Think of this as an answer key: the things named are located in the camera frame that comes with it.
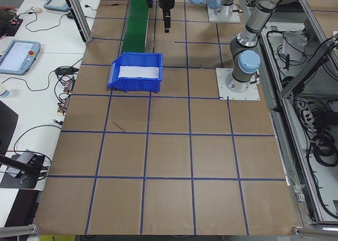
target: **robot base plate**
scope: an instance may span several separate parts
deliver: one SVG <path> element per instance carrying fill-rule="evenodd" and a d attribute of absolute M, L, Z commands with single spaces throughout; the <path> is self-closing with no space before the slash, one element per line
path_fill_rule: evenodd
<path fill-rule="evenodd" d="M 237 10 L 236 5 L 232 5 L 233 10 Z M 240 24 L 241 19 L 238 12 L 233 12 L 229 16 L 226 16 L 224 13 L 220 12 L 215 14 L 214 9 L 208 8 L 209 22 L 223 22 L 223 23 L 232 23 Z"/>
<path fill-rule="evenodd" d="M 216 68 L 218 94 L 220 100 L 260 100 L 259 93 L 256 84 L 251 84 L 247 91 L 243 93 L 236 93 L 226 86 L 226 79 L 232 72 L 232 68 Z"/>

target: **black stand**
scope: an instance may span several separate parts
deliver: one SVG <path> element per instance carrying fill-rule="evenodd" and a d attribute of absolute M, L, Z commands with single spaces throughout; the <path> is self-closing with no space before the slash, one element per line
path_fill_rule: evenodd
<path fill-rule="evenodd" d="M 9 160 L 15 161 L 19 156 L 20 155 L 13 155 L 12 158 L 9 159 Z M 5 173 L 4 177 L 1 180 L 0 188 L 18 188 L 18 189 L 33 189 L 33 188 L 35 188 L 37 180 L 38 180 L 39 175 L 40 175 L 40 171 L 41 171 L 42 166 L 43 166 L 44 158 L 45 158 L 45 156 L 34 155 L 31 162 L 34 162 L 35 164 L 33 164 L 31 162 L 29 162 L 27 164 L 21 163 L 23 165 L 26 165 L 26 167 L 28 169 L 31 169 L 31 168 L 35 169 L 34 173 L 18 174 L 15 178 L 10 174 Z"/>

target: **metal bracket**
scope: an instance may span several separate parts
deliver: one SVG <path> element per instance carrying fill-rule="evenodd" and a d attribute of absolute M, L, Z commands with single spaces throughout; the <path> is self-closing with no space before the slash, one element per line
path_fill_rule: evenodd
<path fill-rule="evenodd" d="M 38 225 L 4 227 L 0 228 L 0 238 L 36 234 L 38 231 Z"/>
<path fill-rule="evenodd" d="M 260 100 L 259 93 L 256 84 L 251 84 L 246 92 L 236 93 L 228 89 L 226 86 L 226 79 L 232 72 L 233 68 L 217 68 L 216 76 L 218 83 L 218 93 L 220 100 Z"/>

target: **white paper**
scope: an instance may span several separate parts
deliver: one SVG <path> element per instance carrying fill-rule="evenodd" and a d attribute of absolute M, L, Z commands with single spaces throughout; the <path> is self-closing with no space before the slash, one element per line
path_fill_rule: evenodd
<path fill-rule="evenodd" d="M 158 79 L 158 67 L 141 67 L 141 66 L 121 66 L 119 78 L 149 78 Z"/>

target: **blue tape line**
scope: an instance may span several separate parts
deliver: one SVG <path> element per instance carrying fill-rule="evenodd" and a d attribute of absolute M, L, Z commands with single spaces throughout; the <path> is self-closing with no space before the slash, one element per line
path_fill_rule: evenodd
<path fill-rule="evenodd" d="M 222 66 L 222 68 L 224 68 L 223 58 L 222 58 L 222 49 L 221 49 L 221 44 L 220 44 L 220 33 L 218 31 L 218 24 L 217 23 L 216 23 L 216 33 L 217 33 L 217 40 L 218 40 L 218 48 L 219 48 L 219 51 L 220 51 L 221 66 Z"/>
<path fill-rule="evenodd" d="M 185 61 L 186 61 L 186 77 L 187 77 L 187 92 L 188 92 L 188 113 L 189 113 L 189 147 L 190 147 L 190 172 L 191 172 L 191 198 L 192 198 L 192 217 L 194 235 L 196 231 L 196 211 L 195 211 L 195 190 L 194 190 L 194 170 L 193 170 L 193 153 L 192 153 L 192 136 L 191 136 L 191 108 L 190 108 L 190 78 L 189 78 L 189 59 L 188 59 L 188 44 L 187 44 L 187 31 L 186 31 L 186 7 L 184 0 L 184 34 L 185 34 Z"/>
<path fill-rule="evenodd" d="M 125 18 L 127 18 L 128 7 L 129 7 L 129 4 L 127 4 Z M 122 33 L 121 33 L 121 40 L 123 39 L 123 32 L 124 32 L 125 25 L 126 25 L 126 20 L 124 20 L 123 30 L 122 30 Z M 122 41 L 120 41 L 118 55 L 120 54 L 121 43 L 122 43 Z M 110 106 L 111 106 L 111 99 L 112 99 L 112 96 L 109 97 L 108 109 L 107 109 L 107 114 L 106 114 L 106 122 L 105 122 L 104 132 L 103 132 L 103 135 L 102 135 L 102 141 L 101 141 L 100 152 L 99 152 L 99 157 L 98 157 L 98 161 L 97 161 L 95 176 L 97 176 L 98 172 L 99 172 L 99 166 L 100 166 L 100 161 L 101 161 L 101 154 L 102 154 L 102 149 L 103 149 L 103 145 L 104 145 L 105 132 L 106 132 L 106 129 L 107 129 L 108 117 L 109 117 Z M 91 216 L 91 211 L 92 211 L 92 205 L 93 205 L 94 195 L 95 195 L 95 190 L 96 190 L 96 182 L 97 182 L 97 178 L 94 179 L 93 190 L 92 190 L 91 199 L 90 199 L 90 206 L 89 206 L 89 210 L 88 210 L 86 230 L 84 231 L 85 234 L 87 234 L 88 228 L 89 228 L 90 216 Z"/>
<path fill-rule="evenodd" d="M 123 39 L 108 39 L 108 38 L 99 38 L 99 37 L 93 37 L 93 39 L 104 40 L 104 41 L 123 41 Z"/>
<path fill-rule="evenodd" d="M 149 126 L 150 126 L 150 112 L 152 106 L 152 98 L 149 98 L 148 102 L 148 117 L 147 117 L 147 133 L 146 133 L 146 146 L 144 153 L 144 166 L 143 166 L 143 183 L 142 183 L 142 200 L 141 200 L 141 220 L 139 233 L 143 233 L 143 215 L 144 215 L 144 196 L 145 196 L 145 187 L 146 187 L 146 172 L 147 172 L 147 157 L 148 157 L 148 142 L 149 142 Z"/>
<path fill-rule="evenodd" d="M 86 65 L 86 66 L 111 66 L 111 64 L 93 64 L 93 63 L 81 63 L 82 65 Z"/>
<path fill-rule="evenodd" d="M 153 180 L 224 180 L 224 181 L 286 181 L 278 178 L 215 178 L 215 177 L 143 177 L 143 176 L 103 176 L 103 175 L 48 175 L 49 178 L 71 179 L 153 179 Z"/>
<path fill-rule="evenodd" d="M 242 184 L 240 180 L 240 172 L 239 172 L 239 166 L 238 166 L 238 159 L 237 159 L 237 152 L 236 152 L 236 144 L 234 141 L 234 136 L 233 136 L 233 126 L 232 126 L 232 118 L 231 118 L 231 111 L 230 111 L 230 104 L 229 104 L 229 97 L 227 99 L 227 106 L 228 106 L 228 112 L 229 112 L 229 122 L 230 122 L 230 131 L 231 131 L 231 137 L 232 137 L 232 145 L 233 145 L 233 153 L 234 153 L 234 158 L 236 162 L 236 170 L 237 170 L 237 176 L 238 176 L 238 185 L 239 185 L 239 192 L 241 196 L 241 203 L 242 203 L 242 209 L 243 209 L 243 216 L 244 216 L 244 222 L 245 222 L 245 229 L 247 232 L 247 235 L 249 235 L 249 226 L 248 226 L 248 219 L 247 219 L 247 213 L 245 210 L 245 203 L 244 203 L 244 197 L 243 197 L 243 190 L 242 190 Z"/>

